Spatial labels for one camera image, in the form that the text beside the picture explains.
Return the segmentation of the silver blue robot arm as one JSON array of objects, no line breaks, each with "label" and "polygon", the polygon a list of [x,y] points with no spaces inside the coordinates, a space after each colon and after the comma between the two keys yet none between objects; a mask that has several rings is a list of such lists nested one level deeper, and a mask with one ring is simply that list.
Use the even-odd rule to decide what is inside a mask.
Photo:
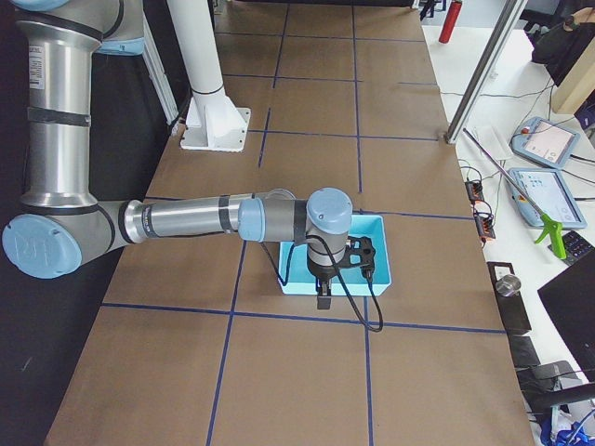
[{"label": "silver blue robot arm", "polygon": [[24,213],[2,233],[8,259],[41,279],[71,273],[112,250],[149,239],[236,233],[307,248],[317,306],[354,252],[352,205],[324,188],[300,200],[287,190],[169,203],[101,202],[88,188],[91,65],[95,53],[139,55],[140,1],[18,1],[29,43],[29,186]]}]

